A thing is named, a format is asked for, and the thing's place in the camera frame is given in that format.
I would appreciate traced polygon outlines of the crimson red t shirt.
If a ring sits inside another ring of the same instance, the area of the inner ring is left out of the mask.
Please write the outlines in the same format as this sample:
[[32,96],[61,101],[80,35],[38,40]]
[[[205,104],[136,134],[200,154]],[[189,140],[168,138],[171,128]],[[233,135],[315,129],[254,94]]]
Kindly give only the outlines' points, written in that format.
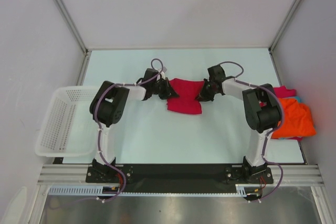
[[170,80],[170,85],[178,97],[167,100],[167,110],[188,115],[202,114],[202,106],[196,98],[203,84],[204,81],[188,81],[178,78]]

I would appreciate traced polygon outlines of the white perforated plastic basket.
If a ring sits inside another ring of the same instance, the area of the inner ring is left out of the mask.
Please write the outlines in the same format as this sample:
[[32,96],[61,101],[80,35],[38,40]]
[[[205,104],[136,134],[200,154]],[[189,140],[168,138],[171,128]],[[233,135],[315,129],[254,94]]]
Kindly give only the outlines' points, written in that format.
[[98,87],[69,86],[51,98],[35,145],[41,157],[77,158],[96,149],[98,125],[89,107]]

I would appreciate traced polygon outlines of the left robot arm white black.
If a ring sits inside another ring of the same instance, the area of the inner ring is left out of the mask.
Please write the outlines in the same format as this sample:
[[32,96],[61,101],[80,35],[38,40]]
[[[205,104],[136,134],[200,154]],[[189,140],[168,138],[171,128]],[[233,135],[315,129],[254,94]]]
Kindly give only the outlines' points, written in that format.
[[162,100],[179,97],[162,69],[146,69],[144,76],[135,83],[102,83],[89,107],[98,125],[98,153],[88,169],[87,182],[104,183],[115,177],[122,178],[116,168],[115,154],[109,150],[109,133],[121,120],[127,101],[146,101],[152,95],[158,95]]

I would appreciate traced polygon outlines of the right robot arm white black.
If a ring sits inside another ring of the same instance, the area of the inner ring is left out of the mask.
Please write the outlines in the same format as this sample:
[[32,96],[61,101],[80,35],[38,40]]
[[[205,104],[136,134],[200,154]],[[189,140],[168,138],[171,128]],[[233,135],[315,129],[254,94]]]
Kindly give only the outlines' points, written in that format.
[[271,176],[266,149],[273,132],[281,126],[285,113],[281,102],[270,84],[258,86],[240,81],[237,77],[227,76],[220,64],[207,69],[209,77],[204,80],[199,102],[213,101],[216,94],[228,95],[242,100],[245,119],[251,129],[247,154],[243,157],[241,167],[233,167],[225,172],[229,183],[244,181],[256,184],[262,177]]

